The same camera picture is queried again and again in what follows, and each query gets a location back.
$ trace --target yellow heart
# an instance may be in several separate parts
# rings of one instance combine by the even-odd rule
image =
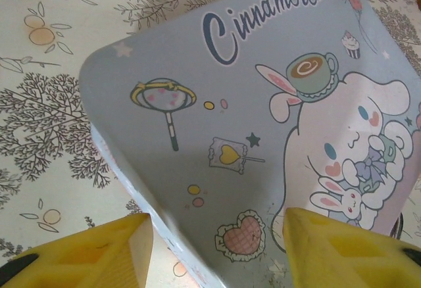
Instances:
[[[229,145],[223,145],[221,148],[221,151],[222,151],[222,154],[219,157],[219,161],[221,161],[222,164],[225,164],[225,165],[233,164],[236,160],[240,158],[237,151],[235,151]]]

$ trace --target bunny ear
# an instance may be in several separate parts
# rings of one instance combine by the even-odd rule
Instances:
[[[270,99],[270,113],[277,122],[285,122],[289,118],[289,106],[301,103],[298,97],[287,93],[278,93]]]
[[[314,193],[310,196],[310,201],[314,206],[321,209],[341,212],[341,202],[335,197],[326,193]]]
[[[330,178],[319,178],[318,182],[321,186],[326,188],[328,191],[335,193],[336,195],[344,195],[345,190],[340,186],[340,184],[331,180]]]
[[[262,75],[263,78],[268,80],[270,83],[276,85],[281,90],[291,94],[296,95],[297,90],[288,82],[288,80],[279,72],[264,66],[262,64],[256,65],[256,70]]]

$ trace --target teacup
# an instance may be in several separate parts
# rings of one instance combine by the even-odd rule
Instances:
[[[331,53],[307,53],[287,67],[287,79],[304,102],[325,98],[337,86],[338,62]]]

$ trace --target cupcake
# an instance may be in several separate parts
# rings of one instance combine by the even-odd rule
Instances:
[[[360,43],[349,32],[342,37],[342,44],[353,59],[360,59]]]

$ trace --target table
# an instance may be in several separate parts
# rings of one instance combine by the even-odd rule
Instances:
[[[141,211],[91,141],[79,69],[96,49],[212,1],[0,0],[0,265]],[[416,0],[370,2],[421,74]],[[421,178],[403,216],[402,240],[421,247]],[[198,287],[157,234],[154,241],[147,286]]]

